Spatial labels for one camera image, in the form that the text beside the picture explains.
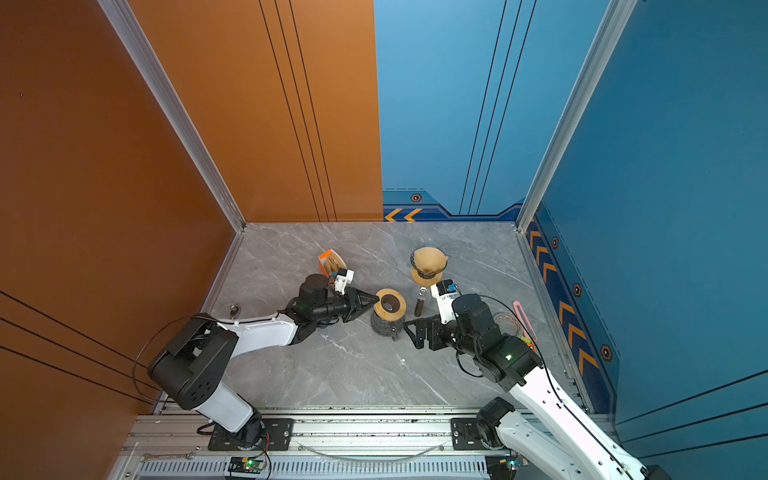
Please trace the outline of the wooden ring dripper holder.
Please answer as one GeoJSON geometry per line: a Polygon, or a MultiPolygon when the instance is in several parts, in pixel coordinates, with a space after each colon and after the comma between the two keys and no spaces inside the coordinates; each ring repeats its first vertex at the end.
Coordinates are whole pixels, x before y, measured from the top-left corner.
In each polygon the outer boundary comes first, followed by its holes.
{"type": "Polygon", "coordinates": [[[413,281],[414,281],[414,282],[415,282],[417,285],[419,285],[419,286],[421,286],[421,287],[426,287],[426,288],[429,288],[429,287],[431,287],[432,285],[435,285],[435,284],[437,284],[438,282],[440,282],[440,281],[443,279],[443,273],[442,273],[442,272],[440,272],[440,273],[438,273],[438,274],[436,274],[436,275],[434,275],[434,276],[432,276],[432,277],[430,277],[430,278],[423,278],[423,277],[422,277],[422,276],[419,274],[419,272],[418,272],[418,271],[416,271],[416,270],[412,270],[412,271],[411,271],[411,277],[412,277],[413,281]]]}

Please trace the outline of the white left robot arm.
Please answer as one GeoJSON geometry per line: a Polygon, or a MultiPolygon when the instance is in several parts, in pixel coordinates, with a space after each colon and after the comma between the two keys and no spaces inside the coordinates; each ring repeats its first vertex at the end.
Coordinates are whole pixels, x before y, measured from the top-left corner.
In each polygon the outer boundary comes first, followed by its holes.
{"type": "Polygon", "coordinates": [[[318,328],[355,320],[379,302],[379,296],[350,286],[342,275],[311,274],[298,295],[271,316],[242,321],[192,316],[153,359],[148,374],[182,409],[229,433],[238,449],[254,449],[266,437],[266,426],[257,408],[223,382],[230,360],[297,345],[318,328]]]}

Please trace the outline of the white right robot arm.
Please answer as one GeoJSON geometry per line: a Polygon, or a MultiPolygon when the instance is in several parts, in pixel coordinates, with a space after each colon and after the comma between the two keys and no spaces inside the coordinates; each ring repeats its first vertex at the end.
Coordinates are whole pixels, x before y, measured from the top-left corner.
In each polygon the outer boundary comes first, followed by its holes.
{"type": "Polygon", "coordinates": [[[483,378],[508,391],[543,424],[542,429],[497,397],[477,414],[483,440],[514,451],[552,479],[666,479],[658,465],[645,465],[615,442],[559,385],[543,358],[519,337],[501,331],[477,294],[451,303],[454,317],[423,317],[405,332],[418,349],[452,348],[472,358],[483,378]]]}

